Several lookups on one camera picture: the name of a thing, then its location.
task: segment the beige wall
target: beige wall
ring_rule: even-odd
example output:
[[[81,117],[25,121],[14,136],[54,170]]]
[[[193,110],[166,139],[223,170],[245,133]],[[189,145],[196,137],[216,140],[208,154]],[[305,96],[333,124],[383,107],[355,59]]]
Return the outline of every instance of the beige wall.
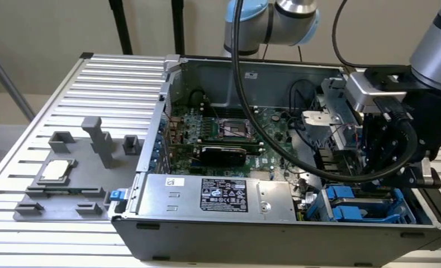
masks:
[[[221,55],[227,3],[185,0],[188,54]],[[337,63],[331,33],[340,3],[319,0],[323,19],[303,46],[305,61]],[[351,0],[339,29],[344,57],[407,64],[440,6],[441,0]],[[174,53],[170,0],[125,0],[125,9],[136,54]],[[84,51],[121,53],[108,0],[0,0],[0,62],[22,92],[50,94]],[[299,60],[297,48],[271,46],[267,58]]]

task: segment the blue tab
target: blue tab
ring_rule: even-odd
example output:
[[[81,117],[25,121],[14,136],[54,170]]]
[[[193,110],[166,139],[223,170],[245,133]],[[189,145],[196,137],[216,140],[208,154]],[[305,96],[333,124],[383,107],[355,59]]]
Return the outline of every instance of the blue tab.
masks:
[[[333,209],[333,215],[336,220],[363,221],[361,211],[359,207],[340,205]]]
[[[113,191],[112,195],[110,195],[110,200],[122,201],[122,200],[125,200],[125,195],[126,195],[125,191]]]
[[[355,198],[352,187],[349,186],[331,186],[327,189],[328,198]]]

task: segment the motherboard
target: motherboard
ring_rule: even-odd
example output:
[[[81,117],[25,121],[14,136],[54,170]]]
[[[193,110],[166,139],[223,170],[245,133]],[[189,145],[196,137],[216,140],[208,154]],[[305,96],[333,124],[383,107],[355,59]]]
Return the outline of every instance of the motherboard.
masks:
[[[283,148],[296,154],[287,112],[255,108],[255,114]],[[300,170],[289,168],[284,158],[263,142],[241,109],[177,106],[170,118],[170,135],[173,174],[251,177],[297,184],[299,178],[288,169],[295,173]]]

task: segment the white label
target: white label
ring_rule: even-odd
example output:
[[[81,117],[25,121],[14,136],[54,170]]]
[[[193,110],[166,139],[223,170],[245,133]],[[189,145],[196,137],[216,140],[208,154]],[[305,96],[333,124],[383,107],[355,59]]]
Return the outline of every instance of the white label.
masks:
[[[257,79],[259,73],[245,73],[247,79]]]
[[[166,178],[166,186],[184,186],[184,178]]]

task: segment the black cable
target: black cable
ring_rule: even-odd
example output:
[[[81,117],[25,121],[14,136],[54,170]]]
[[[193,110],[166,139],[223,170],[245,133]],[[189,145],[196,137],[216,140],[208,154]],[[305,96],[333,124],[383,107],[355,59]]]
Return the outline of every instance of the black cable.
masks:
[[[265,46],[263,60],[265,60],[267,50],[268,50],[268,44],[267,44],[267,46]]]
[[[301,171],[301,172],[292,171],[291,170],[291,163],[285,164],[285,169],[287,169],[288,172],[291,172],[292,174],[297,174],[297,175],[308,173],[307,171]]]
[[[244,83],[243,83],[243,76],[241,76],[241,66],[240,66],[240,27],[241,27],[241,11],[243,11],[243,5],[244,0],[237,0],[236,3],[236,11],[235,11],[235,21],[233,21],[233,74],[235,74],[235,82],[236,82],[236,90],[239,94],[239,98],[241,101],[243,109],[247,114],[247,117],[257,130],[257,132],[261,134],[261,137],[264,141],[271,145],[271,147],[275,149],[275,151],[285,158],[288,162],[299,166],[303,170],[307,172],[317,175],[321,178],[325,178],[332,181],[339,181],[344,183],[364,183],[368,181],[374,181],[376,179],[382,179],[386,177],[390,177],[391,175],[396,174],[396,172],[400,171],[404,165],[408,164],[410,159],[416,153],[418,149],[418,135],[415,132],[415,129],[410,122],[399,123],[399,130],[404,132],[407,137],[407,150],[403,156],[400,157],[399,161],[390,166],[388,168],[367,175],[359,175],[359,176],[345,176],[345,175],[337,175],[332,174],[324,170],[320,170],[315,166],[309,165],[304,161],[299,160],[296,156],[293,156],[289,152],[285,151],[285,149],[277,144],[275,139],[271,137],[271,135],[265,132],[263,129],[260,123],[256,120],[256,117],[251,111],[251,106],[248,102],[248,98],[245,95],[245,89],[244,89]]]
[[[193,96],[197,92],[203,92],[203,95],[207,95],[207,91],[203,88],[196,88],[189,94],[189,99],[188,99],[188,106],[191,105],[191,101],[193,100]]]
[[[303,56],[303,49],[299,47],[299,56],[300,56],[300,62],[303,63],[304,62],[304,56]]]
[[[317,147],[313,146],[313,144],[305,139],[303,133],[299,130],[300,129],[299,120],[295,120],[295,124],[296,124],[296,127],[293,129],[296,130],[296,133],[300,136],[300,138],[303,139],[304,143],[312,148],[312,150],[313,150],[313,152],[316,152],[316,154],[320,154]]]
[[[311,85],[313,86],[313,88],[316,88],[315,83],[313,83],[311,80],[304,79],[304,78],[296,80],[296,81],[292,83],[292,85],[291,85],[291,90],[289,90],[289,112],[291,112],[291,113],[292,113],[292,92],[293,92],[293,89],[296,88],[296,85],[297,85],[300,82],[308,82],[308,83],[311,83]],[[309,106],[312,107],[313,102],[316,101],[316,97],[313,97],[312,103],[311,103],[311,105],[308,105],[308,103],[307,103],[307,99],[305,99],[305,96],[303,95],[303,93],[300,92],[299,89],[296,90],[296,94],[297,94],[297,93],[299,93],[300,97],[301,97],[303,100],[304,100],[305,109],[309,109]]]
[[[371,67],[398,67],[400,65],[367,65],[367,64],[356,64],[356,63],[351,63],[348,60],[345,60],[345,58],[341,56],[340,53],[340,49],[339,49],[339,43],[337,43],[337,27],[339,27],[339,20],[340,20],[340,15],[343,12],[343,9],[345,7],[348,0],[343,0],[339,10],[337,10],[337,14],[335,16],[335,21],[333,21],[333,31],[332,31],[332,41],[333,41],[333,50],[335,50],[335,54],[337,55],[339,60],[341,61],[341,63],[344,65],[352,66],[355,68],[371,68]]]

